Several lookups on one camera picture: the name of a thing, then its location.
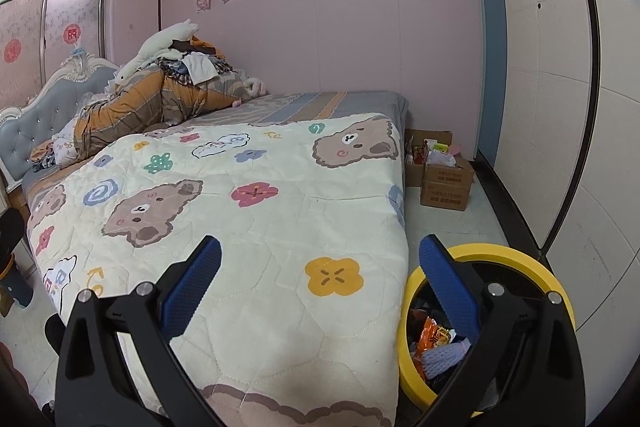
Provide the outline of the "orange snack wrapper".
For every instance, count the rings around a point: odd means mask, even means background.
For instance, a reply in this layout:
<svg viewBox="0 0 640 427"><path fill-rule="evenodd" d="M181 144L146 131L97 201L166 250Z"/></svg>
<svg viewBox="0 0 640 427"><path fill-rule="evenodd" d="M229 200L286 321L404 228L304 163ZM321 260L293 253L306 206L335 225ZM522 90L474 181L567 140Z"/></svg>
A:
<svg viewBox="0 0 640 427"><path fill-rule="evenodd" d="M457 332L454 329L446 329L440 325L433 317L427 317L422 327L421 334L416 342L414 355L418 357L423 355L425 351L432 350L437 347L447 346L452 343Z"/></svg>

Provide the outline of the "small cardboard box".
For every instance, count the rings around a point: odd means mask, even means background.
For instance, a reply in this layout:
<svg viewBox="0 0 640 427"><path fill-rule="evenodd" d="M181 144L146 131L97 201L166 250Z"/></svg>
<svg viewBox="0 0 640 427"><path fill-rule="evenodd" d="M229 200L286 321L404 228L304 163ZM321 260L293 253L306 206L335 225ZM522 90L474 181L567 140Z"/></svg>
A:
<svg viewBox="0 0 640 427"><path fill-rule="evenodd" d="M421 204L427 207L464 211L469 202L474 169L457 155L456 165L428 164L423 169Z"/></svg>

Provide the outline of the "cartoon bear quilt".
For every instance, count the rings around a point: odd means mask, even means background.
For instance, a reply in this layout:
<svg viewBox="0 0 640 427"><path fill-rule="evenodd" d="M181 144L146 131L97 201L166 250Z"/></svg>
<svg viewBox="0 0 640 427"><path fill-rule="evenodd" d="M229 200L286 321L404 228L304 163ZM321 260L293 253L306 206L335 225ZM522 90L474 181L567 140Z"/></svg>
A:
<svg viewBox="0 0 640 427"><path fill-rule="evenodd" d="M205 236L221 266L177 358L231 426L389 426L408 275L399 132L364 113L130 134L30 206L62 319L126 294Z"/></svg>

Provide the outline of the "floral pillow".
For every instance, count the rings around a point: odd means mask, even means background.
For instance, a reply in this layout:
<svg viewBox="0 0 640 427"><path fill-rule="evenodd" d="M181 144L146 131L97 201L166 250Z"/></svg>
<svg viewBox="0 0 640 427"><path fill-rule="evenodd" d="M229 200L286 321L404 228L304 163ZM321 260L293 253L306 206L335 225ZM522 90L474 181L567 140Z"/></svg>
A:
<svg viewBox="0 0 640 427"><path fill-rule="evenodd" d="M52 150L55 165L61 168L72 165L77 160L74 131L77 119L71 119L58 133L52 136Z"/></svg>

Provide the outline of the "cardboard box with items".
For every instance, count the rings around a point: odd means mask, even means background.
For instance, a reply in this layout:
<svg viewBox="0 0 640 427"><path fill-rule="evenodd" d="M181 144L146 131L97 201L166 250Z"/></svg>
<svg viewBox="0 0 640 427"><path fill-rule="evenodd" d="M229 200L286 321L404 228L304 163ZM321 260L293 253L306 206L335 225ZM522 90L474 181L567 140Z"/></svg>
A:
<svg viewBox="0 0 640 427"><path fill-rule="evenodd" d="M426 167L456 167L451 153L451 131L405 131L405 181L407 186L421 186Z"/></svg>

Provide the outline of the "grey tufted headboard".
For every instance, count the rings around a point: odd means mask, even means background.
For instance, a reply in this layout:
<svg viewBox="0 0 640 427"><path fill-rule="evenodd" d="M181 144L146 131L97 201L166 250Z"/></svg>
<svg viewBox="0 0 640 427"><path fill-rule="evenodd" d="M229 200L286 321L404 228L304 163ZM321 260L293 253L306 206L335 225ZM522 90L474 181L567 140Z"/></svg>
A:
<svg viewBox="0 0 640 427"><path fill-rule="evenodd" d="M81 109L82 101L100 93L117 66L102 57L79 53L66 58L25 107L1 111L1 173L6 191L14 191L32 170L30 154Z"/></svg>

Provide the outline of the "brown plaid folded duvet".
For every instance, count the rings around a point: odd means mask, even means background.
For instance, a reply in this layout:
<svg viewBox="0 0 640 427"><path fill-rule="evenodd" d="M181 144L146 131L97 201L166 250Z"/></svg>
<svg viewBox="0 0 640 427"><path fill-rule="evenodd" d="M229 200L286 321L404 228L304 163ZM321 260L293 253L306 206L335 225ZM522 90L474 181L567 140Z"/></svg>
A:
<svg viewBox="0 0 640 427"><path fill-rule="evenodd" d="M111 98L81 109L73 134L76 158L84 160L96 155L128 134L142 133L158 124L182 124L246 102L259 93L257 81L235 74L194 86L154 69Z"/></svg>

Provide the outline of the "bed with grey sheet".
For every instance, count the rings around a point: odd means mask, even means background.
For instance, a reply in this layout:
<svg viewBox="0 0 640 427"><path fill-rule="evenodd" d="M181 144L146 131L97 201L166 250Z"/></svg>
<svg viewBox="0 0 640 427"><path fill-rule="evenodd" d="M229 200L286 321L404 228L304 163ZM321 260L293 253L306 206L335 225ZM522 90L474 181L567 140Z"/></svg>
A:
<svg viewBox="0 0 640 427"><path fill-rule="evenodd" d="M346 91L301 94L273 94L245 102L238 108L217 110L184 122L181 126L197 124L285 124L293 121L340 118L362 113L381 113L390 118L400 131L405 129L409 102L392 91ZM27 211L38 192L42 180L53 180L56 169L30 170L12 192L6 191L9 202ZM1 173L1 182L6 182Z"/></svg>

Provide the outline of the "pile of clothes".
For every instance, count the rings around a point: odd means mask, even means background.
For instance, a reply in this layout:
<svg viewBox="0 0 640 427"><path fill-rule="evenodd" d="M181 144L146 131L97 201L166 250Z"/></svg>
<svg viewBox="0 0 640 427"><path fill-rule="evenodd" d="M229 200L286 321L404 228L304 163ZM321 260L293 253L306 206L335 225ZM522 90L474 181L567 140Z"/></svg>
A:
<svg viewBox="0 0 640 427"><path fill-rule="evenodd" d="M198 39L174 40L168 51L157 57L155 64L167 77L193 86L234 72L214 46Z"/></svg>

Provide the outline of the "white plush toy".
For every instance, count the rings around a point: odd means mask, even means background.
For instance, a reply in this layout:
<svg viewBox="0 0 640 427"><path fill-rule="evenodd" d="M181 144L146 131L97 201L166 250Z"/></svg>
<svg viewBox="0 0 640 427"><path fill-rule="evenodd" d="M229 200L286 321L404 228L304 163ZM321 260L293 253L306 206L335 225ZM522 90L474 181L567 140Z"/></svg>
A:
<svg viewBox="0 0 640 427"><path fill-rule="evenodd" d="M144 65L153 63L158 58L179 60L183 57L183 52L174 49L172 44L175 41L189 42L199 29L198 24L185 20L157 31L156 34L145 40L137 55L119 69L114 77L117 86L125 86L137 70Z"/></svg>

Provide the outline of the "white sliding wardrobe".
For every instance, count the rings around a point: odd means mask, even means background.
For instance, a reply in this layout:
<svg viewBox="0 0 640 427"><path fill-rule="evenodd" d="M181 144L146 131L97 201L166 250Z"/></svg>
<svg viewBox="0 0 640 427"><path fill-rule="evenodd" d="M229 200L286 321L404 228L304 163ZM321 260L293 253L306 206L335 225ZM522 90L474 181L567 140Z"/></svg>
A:
<svg viewBox="0 0 640 427"><path fill-rule="evenodd" d="M504 0L495 170L573 305L594 421L639 358L639 0Z"/></svg>

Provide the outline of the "frosted window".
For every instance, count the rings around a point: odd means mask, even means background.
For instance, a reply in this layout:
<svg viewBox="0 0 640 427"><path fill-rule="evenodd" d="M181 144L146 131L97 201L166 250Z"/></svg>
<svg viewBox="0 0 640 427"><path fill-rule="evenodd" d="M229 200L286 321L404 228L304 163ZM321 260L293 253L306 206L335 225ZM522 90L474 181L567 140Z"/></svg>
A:
<svg viewBox="0 0 640 427"><path fill-rule="evenodd" d="M1 105L23 106L77 49L105 52L105 0L1 0Z"/></svg>

